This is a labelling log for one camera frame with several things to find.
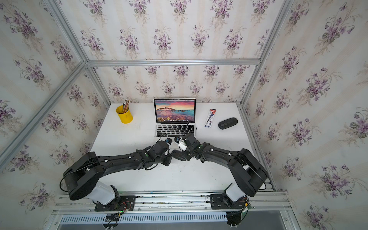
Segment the black wireless mouse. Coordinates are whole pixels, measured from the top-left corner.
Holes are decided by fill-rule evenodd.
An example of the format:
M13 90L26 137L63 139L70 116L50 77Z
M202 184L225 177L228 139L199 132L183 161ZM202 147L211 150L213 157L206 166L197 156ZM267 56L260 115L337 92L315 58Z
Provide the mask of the black wireless mouse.
M183 161L183 162L187 161L183 153L178 150L173 150L171 153L171 156L179 161Z

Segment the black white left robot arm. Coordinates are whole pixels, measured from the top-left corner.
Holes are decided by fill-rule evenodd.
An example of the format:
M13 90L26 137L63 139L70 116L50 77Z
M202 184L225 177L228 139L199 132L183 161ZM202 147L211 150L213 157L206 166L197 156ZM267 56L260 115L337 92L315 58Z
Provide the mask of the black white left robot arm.
M100 179L127 170L148 171L159 164L169 166L171 143L170 138L159 140L153 146L125 155L98 156L94 151L84 154L63 174L70 200L88 198L103 206L117 204L121 198L116 187L106 185Z

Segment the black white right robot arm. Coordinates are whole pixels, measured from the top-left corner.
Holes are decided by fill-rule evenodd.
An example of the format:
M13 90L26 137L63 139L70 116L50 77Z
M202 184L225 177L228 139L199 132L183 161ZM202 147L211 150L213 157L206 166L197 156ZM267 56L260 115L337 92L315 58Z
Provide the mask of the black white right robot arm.
M254 197L269 178L267 170L248 149L239 151L217 148L207 142L200 143L192 133L175 138L179 150L173 151L176 159L192 158L202 163L212 162L228 168L235 180L224 191L224 199L236 202L244 196Z

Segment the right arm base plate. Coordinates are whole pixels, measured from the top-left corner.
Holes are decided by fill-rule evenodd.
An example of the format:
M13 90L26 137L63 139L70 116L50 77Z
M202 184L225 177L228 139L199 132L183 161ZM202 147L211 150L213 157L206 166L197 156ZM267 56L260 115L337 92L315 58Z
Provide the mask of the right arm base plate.
M249 198L242 196L239 200L232 201L226 194L210 194L207 202L210 203L212 210L243 209L249 203Z

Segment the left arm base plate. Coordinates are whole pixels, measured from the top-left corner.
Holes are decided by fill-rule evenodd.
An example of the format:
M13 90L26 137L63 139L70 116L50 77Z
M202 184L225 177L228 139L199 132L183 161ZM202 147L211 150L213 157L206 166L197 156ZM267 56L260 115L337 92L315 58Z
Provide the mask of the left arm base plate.
M137 197L135 195L120 196L107 205L96 203L94 210L95 212L132 211L134 209L136 198Z

